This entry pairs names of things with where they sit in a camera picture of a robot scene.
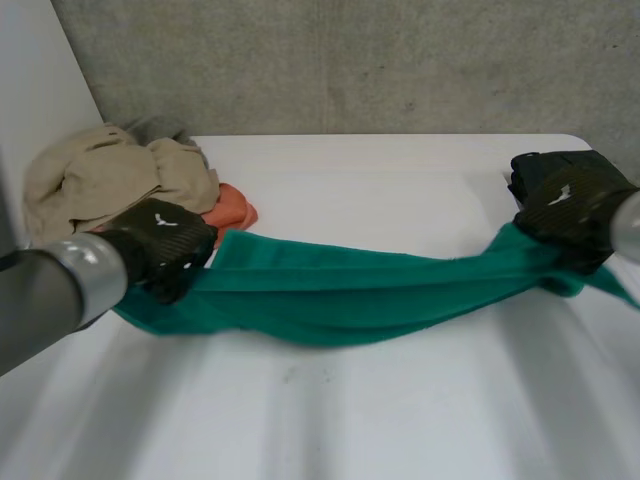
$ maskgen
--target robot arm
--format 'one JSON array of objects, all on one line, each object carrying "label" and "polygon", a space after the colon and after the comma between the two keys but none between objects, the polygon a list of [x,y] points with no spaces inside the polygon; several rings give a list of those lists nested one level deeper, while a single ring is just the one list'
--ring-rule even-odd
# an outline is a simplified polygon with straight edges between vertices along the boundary
[{"label": "robot arm", "polygon": [[154,199],[138,203],[102,232],[20,250],[1,180],[0,376],[89,326],[131,285],[144,284],[159,303],[178,300],[213,251],[215,228]]}]

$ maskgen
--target white logo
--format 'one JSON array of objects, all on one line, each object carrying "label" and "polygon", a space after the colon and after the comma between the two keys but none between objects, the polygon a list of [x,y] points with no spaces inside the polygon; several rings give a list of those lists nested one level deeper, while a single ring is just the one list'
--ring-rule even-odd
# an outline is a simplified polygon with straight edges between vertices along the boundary
[{"label": "white logo", "polygon": [[571,187],[569,187],[569,185],[565,185],[564,187],[562,187],[562,193],[560,194],[560,196],[548,205],[555,205],[556,203],[564,202],[569,198],[571,198]]},{"label": "white logo", "polygon": [[164,220],[162,220],[160,218],[160,214],[159,213],[156,213],[156,222],[158,222],[158,226],[159,227],[162,227],[162,226],[165,226],[165,227],[177,227],[178,226],[177,223],[169,223],[169,222],[165,222]]}]

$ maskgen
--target orange cloth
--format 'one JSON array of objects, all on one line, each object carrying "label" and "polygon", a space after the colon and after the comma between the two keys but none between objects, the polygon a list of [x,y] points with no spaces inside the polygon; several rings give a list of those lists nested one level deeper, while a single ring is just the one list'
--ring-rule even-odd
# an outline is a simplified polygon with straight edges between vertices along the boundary
[{"label": "orange cloth", "polygon": [[218,228],[217,248],[228,230],[246,230],[256,223],[258,212],[237,188],[221,183],[218,202],[202,218],[207,225]]}]

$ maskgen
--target fabric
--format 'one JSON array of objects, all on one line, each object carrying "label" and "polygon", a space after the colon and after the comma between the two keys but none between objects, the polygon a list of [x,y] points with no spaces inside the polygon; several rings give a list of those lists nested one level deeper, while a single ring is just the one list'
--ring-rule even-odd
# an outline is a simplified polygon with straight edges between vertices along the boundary
[{"label": "fabric", "polygon": [[219,186],[198,147],[159,139],[147,147],[113,125],[77,133],[42,152],[25,177],[23,212],[34,245],[96,228],[146,197],[194,213]]},{"label": "fabric", "polygon": [[218,228],[216,247],[220,246],[229,230],[246,230],[258,221],[258,212],[237,188],[228,183],[220,184],[218,203],[202,218],[212,227]]},{"label": "fabric", "polygon": [[554,267],[559,251],[505,225],[478,256],[438,260],[263,238],[230,231],[211,269],[170,306],[130,290],[116,312],[158,335],[257,330],[290,342],[377,342],[437,325],[533,287],[572,296],[588,284],[634,307],[600,269]]},{"label": "fabric", "polygon": [[136,139],[138,145],[146,146],[154,140],[170,138],[183,145],[196,146],[182,122],[164,115],[136,118],[122,128]]}]

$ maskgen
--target pile of laundry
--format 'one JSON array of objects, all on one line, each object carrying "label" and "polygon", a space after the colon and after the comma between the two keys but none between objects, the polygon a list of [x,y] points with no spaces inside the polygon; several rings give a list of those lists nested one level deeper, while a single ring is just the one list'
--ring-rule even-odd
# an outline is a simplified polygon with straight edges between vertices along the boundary
[{"label": "pile of laundry", "polygon": [[258,219],[242,193],[219,182],[184,129],[163,117],[106,124],[46,149],[27,170],[23,212],[40,246],[99,229],[145,198],[201,214],[218,228],[217,244],[227,230]]}]

